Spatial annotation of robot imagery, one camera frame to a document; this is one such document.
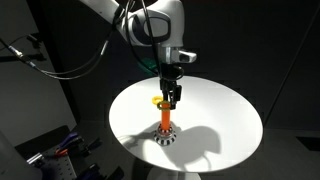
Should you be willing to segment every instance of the yellow object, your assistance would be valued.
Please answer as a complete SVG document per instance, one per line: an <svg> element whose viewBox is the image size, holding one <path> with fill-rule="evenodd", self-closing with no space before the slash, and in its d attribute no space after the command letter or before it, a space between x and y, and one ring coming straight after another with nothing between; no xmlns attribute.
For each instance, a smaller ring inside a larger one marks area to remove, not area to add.
<svg viewBox="0 0 320 180"><path fill-rule="evenodd" d="M158 105L159 102L163 101L163 97L162 96L155 96L152 98L152 103L154 105Z"/></svg>

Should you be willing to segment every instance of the black wall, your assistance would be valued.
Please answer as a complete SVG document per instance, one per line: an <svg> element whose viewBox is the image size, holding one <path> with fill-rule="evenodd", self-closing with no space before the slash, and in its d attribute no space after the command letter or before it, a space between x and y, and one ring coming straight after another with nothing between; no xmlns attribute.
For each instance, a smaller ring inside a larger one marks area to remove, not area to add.
<svg viewBox="0 0 320 180"><path fill-rule="evenodd" d="M185 48L199 55L196 63L185 66L187 75L236 90L254 104L264 120L319 2L183 1ZM53 39L65 69L87 61L110 28L100 16L74 0L41 0L41 6L49 27L42 33ZM319 26L318 16L275 104L268 128L320 130ZM142 56L151 54L148 48L138 50ZM147 77L117 33L99 67L69 83L81 119L103 121L113 98Z"/></svg>

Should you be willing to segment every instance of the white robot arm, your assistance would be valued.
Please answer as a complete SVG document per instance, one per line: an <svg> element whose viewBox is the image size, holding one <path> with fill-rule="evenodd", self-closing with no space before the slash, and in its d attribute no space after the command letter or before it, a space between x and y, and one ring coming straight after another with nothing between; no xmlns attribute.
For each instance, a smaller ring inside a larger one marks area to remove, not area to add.
<svg viewBox="0 0 320 180"><path fill-rule="evenodd" d="M114 24L115 14L124 12L114 0L80 1L111 24ZM182 3L180 0L158 0L148 8L133 13L128 12L128 5L129 3L126 7L126 17L119 21L116 28L132 45L153 46L163 99L170 102L170 109L173 110L177 101L180 101L182 91L182 87L176 83L176 80L183 76L183 69L179 64L192 63L197 58L195 53L181 49L184 33Z"/></svg>
<svg viewBox="0 0 320 180"><path fill-rule="evenodd" d="M80 0L112 24L115 12L121 8L114 0ZM158 0L147 7L151 29L162 63L192 63L196 54L182 50L184 9L180 0ZM133 45L150 46L150 36L143 9L128 15L129 34ZM117 26L126 38L125 19Z"/></svg>

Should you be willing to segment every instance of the floor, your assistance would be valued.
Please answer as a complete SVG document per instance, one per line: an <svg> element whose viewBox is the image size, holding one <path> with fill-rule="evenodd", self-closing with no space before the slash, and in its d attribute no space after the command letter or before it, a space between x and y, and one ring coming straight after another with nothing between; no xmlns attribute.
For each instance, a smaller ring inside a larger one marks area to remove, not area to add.
<svg viewBox="0 0 320 180"><path fill-rule="evenodd" d="M124 180L144 180L152 165L125 150L104 122L84 121L74 131L90 142L100 137L103 145L85 159L97 163L102 174L110 175L118 166ZM320 151L309 151L296 137L320 137L320 132L264 129L257 151L236 167L214 173L201 173L202 180L319 180Z"/></svg>

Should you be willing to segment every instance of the white surface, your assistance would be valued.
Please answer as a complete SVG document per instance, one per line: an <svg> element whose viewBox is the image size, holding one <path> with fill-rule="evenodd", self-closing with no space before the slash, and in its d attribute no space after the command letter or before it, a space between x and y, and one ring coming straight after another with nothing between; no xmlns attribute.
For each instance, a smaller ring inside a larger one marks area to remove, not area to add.
<svg viewBox="0 0 320 180"><path fill-rule="evenodd" d="M155 166L150 170L147 180L201 180L201 177L198 173L168 171Z"/></svg>
<svg viewBox="0 0 320 180"><path fill-rule="evenodd" d="M136 157L182 172L222 170L247 159L262 138L253 106L235 91L212 81L183 77L181 101L171 111L176 142L162 147L153 140L161 112L152 104L161 95L159 79L140 81L114 100L110 125L119 142Z"/></svg>

